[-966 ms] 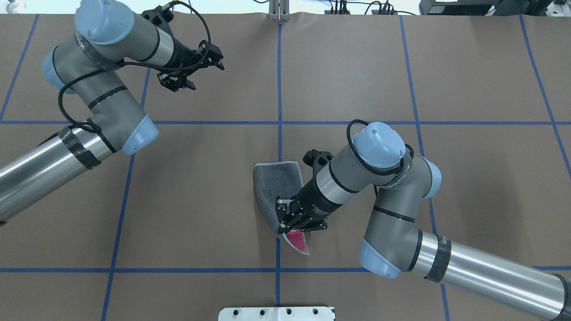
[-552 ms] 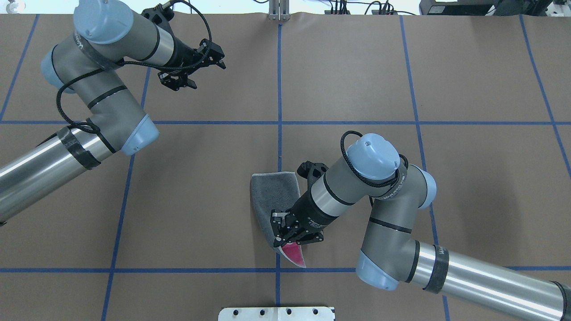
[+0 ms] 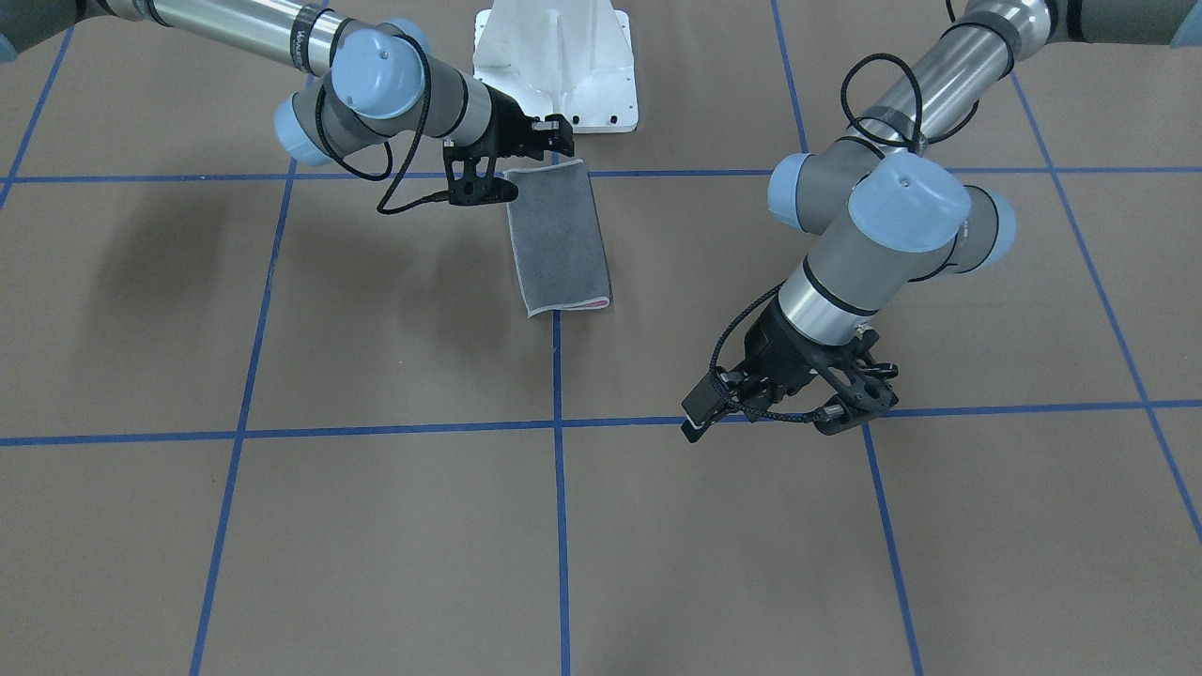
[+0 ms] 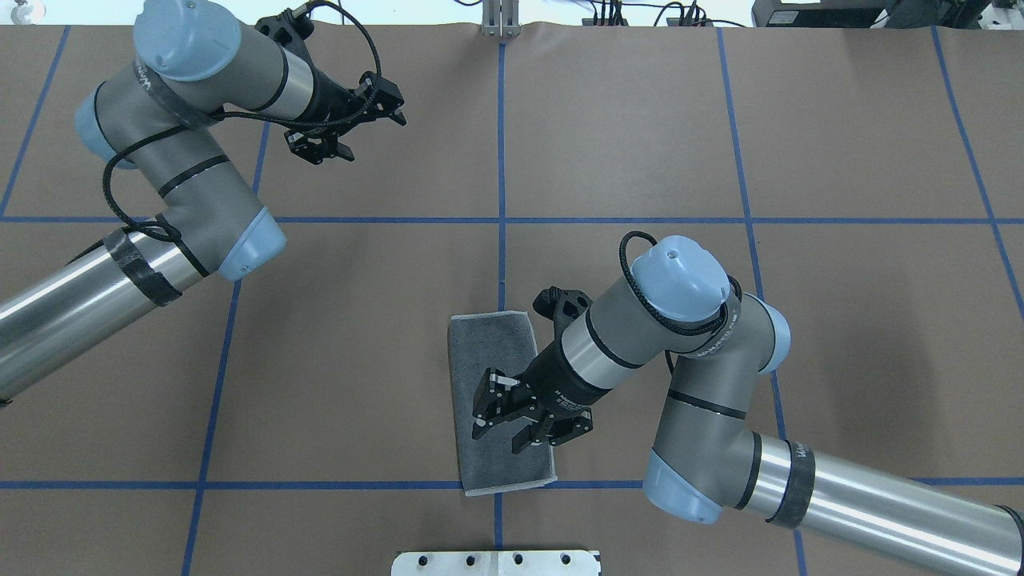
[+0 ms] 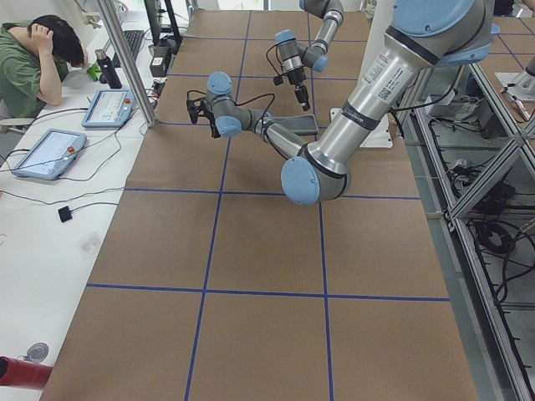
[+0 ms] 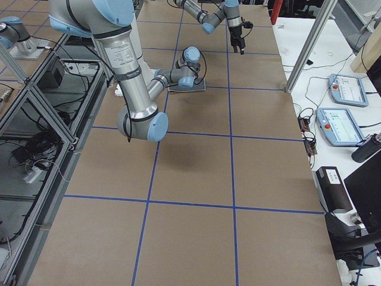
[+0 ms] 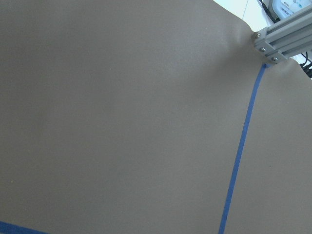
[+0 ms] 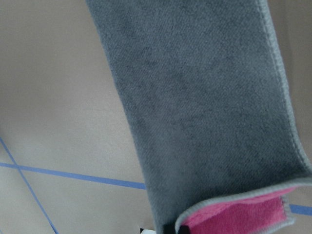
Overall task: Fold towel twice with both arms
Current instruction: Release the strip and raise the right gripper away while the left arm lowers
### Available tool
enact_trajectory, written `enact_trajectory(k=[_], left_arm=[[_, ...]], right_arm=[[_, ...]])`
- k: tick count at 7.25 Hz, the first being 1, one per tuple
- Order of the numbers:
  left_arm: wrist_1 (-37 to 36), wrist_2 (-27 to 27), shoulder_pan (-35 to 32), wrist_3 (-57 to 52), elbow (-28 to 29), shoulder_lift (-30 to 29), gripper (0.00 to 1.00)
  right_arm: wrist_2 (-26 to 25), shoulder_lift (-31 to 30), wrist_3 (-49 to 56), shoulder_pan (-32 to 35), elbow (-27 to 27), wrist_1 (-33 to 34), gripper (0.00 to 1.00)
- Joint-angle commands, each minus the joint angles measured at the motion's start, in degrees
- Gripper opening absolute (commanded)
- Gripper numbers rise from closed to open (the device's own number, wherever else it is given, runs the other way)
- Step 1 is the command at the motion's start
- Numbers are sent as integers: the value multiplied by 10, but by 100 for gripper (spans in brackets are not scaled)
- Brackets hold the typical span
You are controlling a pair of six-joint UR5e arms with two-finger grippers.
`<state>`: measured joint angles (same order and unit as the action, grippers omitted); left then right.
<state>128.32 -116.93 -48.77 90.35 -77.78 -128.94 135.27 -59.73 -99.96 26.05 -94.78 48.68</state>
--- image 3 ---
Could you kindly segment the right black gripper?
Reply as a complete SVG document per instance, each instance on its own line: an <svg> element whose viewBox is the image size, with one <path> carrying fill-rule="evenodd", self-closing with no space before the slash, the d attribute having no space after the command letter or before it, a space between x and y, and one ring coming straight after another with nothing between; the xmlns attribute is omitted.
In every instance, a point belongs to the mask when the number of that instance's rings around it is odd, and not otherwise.
<svg viewBox="0 0 1202 676"><path fill-rule="evenodd" d="M478 138L478 158L526 158L542 160L548 152L576 158L575 125L563 113L526 115L510 95L486 93L484 134Z"/></svg>

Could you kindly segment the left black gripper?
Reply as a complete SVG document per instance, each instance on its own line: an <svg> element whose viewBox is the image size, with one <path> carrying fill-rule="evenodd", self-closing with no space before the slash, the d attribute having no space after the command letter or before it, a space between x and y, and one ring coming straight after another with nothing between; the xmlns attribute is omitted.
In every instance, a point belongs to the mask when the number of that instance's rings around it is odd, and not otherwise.
<svg viewBox="0 0 1202 676"><path fill-rule="evenodd" d="M680 432L688 441L700 441L734 411L748 419L819 419L823 407L804 414L774 413L770 407L816 379L811 368L814 351L827 344L795 330L776 300L769 300L751 330L746 330L743 346L744 358L733 370L704 374L683 399L686 415Z"/></svg>

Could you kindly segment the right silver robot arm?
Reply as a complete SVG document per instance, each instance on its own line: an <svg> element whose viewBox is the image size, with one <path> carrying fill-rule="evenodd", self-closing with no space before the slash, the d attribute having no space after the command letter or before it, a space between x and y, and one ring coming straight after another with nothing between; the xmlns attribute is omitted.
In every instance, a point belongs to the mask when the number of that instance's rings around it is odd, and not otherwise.
<svg viewBox="0 0 1202 676"><path fill-rule="evenodd" d="M526 115L510 95L434 57L412 22L371 25L317 2L5 1L2 60L103 17L172 26L313 76L275 115L284 149L304 165L404 131L442 141L451 162L575 154L563 115Z"/></svg>

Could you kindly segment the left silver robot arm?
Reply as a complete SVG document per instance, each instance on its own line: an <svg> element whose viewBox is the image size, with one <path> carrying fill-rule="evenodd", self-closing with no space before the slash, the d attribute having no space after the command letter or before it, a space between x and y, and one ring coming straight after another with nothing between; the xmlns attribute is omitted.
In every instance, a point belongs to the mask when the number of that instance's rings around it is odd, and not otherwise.
<svg viewBox="0 0 1202 676"><path fill-rule="evenodd" d="M962 131L978 99L1049 43L1200 43L1197 1L970 1L915 65L888 53L898 81L874 106L844 103L846 132L817 154L793 154L770 176L770 213L815 236L798 269L746 308L744 356L712 358L683 399L682 432L714 423L813 423L837 434L895 407L895 364L871 357L871 320L909 283L995 263L1016 238L1013 206L966 186L926 158Z"/></svg>

